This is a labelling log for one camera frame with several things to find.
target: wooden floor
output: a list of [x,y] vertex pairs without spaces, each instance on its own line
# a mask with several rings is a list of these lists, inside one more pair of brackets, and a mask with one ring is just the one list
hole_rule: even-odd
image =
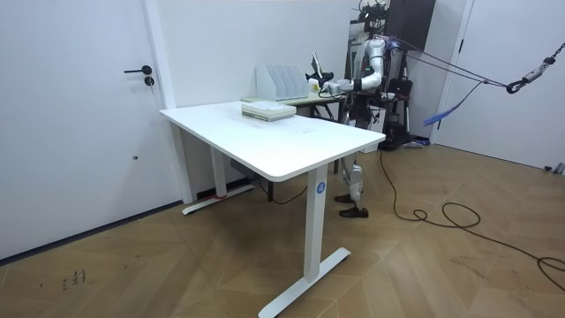
[[[477,232],[565,258],[565,177],[436,146],[384,160],[402,214],[423,208],[444,222],[438,207],[460,202],[483,216]],[[344,246],[352,255],[281,317],[565,317],[565,293],[534,260],[464,231],[395,218],[378,156],[359,161],[371,216],[337,216],[348,206],[331,200],[344,186],[330,174],[322,250]],[[304,186],[300,176],[277,185],[276,196]],[[301,277],[305,195],[277,206],[254,190],[192,216],[182,208],[1,267],[0,317],[256,317]]]

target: white door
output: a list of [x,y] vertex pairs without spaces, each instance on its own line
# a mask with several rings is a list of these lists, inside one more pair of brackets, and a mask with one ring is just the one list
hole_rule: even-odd
[[143,8],[0,2],[0,259],[180,199]]
[[[475,0],[457,64],[503,83],[519,80],[565,42],[564,12],[564,1]],[[451,78],[447,108],[475,85]],[[565,163],[563,88],[565,52],[515,95],[478,88],[442,121],[434,141],[535,167]]]

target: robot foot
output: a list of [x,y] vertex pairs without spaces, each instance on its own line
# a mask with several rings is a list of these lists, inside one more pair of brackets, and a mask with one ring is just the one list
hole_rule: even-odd
[[349,208],[346,210],[339,211],[341,217],[347,218],[367,218],[369,217],[369,211],[366,208]]
[[334,200],[340,203],[354,203],[354,201],[351,199],[351,196],[348,193],[344,195],[338,195],[334,198]]

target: robot leg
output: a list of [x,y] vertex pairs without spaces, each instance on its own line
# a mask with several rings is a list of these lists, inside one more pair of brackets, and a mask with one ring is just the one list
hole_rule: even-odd
[[342,158],[343,181],[348,187],[348,194],[336,196],[335,200],[341,203],[353,203],[355,207],[339,212],[342,217],[369,217],[366,208],[361,207],[361,193],[363,192],[363,168],[356,164],[357,154],[347,155]]

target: black monitor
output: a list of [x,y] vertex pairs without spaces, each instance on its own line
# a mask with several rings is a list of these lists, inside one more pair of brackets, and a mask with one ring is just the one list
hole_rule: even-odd
[[424,50],[435,0],[390,0],[385,35]]

